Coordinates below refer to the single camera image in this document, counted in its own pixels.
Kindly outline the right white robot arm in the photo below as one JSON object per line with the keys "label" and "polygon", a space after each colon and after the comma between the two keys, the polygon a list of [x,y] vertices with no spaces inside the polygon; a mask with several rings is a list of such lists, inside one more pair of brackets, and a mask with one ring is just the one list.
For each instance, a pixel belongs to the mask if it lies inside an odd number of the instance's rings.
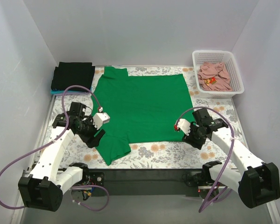
{"label": "right white robot arm", "polygon": [[184,133],[182,141],[192,147],[201,149],[206,140],[210,140],[227,154],[225,162],[211,161],[203,165],[200,180],[212,186],[199,211],[219,200],[222,192],[211,196],[218,183],[237,192],[248,208],[279,199],[280,177],[277,166],[255,156],[236,139],[230,122],[223,115],[213,119],[208,113],[210,110],[203,106],[190,108],[187,112],[192,112],[194,121],[188,122],[180,116],[174,126],[176,131]]}

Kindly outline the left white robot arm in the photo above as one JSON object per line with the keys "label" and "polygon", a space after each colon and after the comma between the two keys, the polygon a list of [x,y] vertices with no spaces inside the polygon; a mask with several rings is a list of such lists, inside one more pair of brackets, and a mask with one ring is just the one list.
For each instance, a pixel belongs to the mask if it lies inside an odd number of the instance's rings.
{"label": "left white robot arm", "polygon": [[109,115],[99,109],[95,115],[86,116],[85,110],[86,105],[73,102],[67,112],[56,116],[51,145],[42,152],[30,174],[18,182],[25,207],[57,211],[64,193],[74,186],[84,187],[90,182],[89,169],[84,163],[72,163],[63,172],[58,171],[66,148],[75,136],[93,148],[99,145],[105,134],[102,125],[110,121]]}

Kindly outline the green t shirt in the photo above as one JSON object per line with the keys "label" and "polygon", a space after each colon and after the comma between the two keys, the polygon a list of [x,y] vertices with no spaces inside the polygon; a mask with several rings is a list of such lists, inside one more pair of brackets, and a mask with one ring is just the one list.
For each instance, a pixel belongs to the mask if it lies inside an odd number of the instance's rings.
{"label": "green t shirt", "polygon": [[181,141],[174,124],[193,106],[183,74],[129,76],[105,67],[94,94],[110,116],[96,148],[108,166],[129,154],[131,143]]}

